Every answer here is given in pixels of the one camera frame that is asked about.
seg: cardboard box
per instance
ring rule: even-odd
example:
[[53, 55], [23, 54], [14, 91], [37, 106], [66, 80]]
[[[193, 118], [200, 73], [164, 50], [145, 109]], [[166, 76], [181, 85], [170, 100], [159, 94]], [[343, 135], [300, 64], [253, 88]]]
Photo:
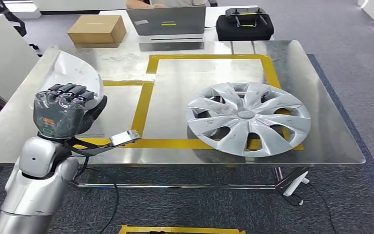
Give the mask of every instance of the cardboard box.
[[75, 45], [116, 45], [121, 43], [126, 29], [121, 16], [81, 16], [68, 31]]

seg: person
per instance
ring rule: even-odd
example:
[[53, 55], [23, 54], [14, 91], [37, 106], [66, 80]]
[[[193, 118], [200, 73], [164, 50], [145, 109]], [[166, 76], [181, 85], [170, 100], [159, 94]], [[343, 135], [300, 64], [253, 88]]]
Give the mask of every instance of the person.
[[207, 0], [127, 0], [127, 8], [204, 6]]

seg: black bag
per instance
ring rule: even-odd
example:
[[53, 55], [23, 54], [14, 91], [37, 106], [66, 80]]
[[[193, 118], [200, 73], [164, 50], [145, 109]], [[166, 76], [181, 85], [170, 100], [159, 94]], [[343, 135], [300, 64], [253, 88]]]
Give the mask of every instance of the black bag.
[[226, 15], [221, 15], [217, 19], [216, 30], [219, 41], [235, 41], [235, 40], [270, 40], [274, 33], [274, 28], [270, 16], [268, 14], [255, 15], [244, 14], [241, 17], [240, 24], [234, 19], [232, 15], [227, 18]]

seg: hubcap center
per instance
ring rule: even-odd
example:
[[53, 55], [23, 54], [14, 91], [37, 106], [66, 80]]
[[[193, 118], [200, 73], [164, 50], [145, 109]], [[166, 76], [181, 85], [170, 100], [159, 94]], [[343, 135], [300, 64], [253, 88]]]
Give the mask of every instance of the hubcap center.
[[237, 113], [237, 115], [240, 118], [244, 118], [244, 119], [251, 119], [255, 116], [255, 114], [251, 111], [240, 111], [240, 112]]

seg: black case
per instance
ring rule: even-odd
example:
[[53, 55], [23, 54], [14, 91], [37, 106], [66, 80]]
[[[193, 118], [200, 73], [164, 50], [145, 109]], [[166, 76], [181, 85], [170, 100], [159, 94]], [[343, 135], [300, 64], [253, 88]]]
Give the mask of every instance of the black case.
[[256, 27], [237, 27], [237, 23], [221, 15], [217, 19], [216, 30], [219, 41], [235, 40], [270, 40], [274, 33], [272, 20], [269, 15], [263, 16], [267, 24], [257, 19]]

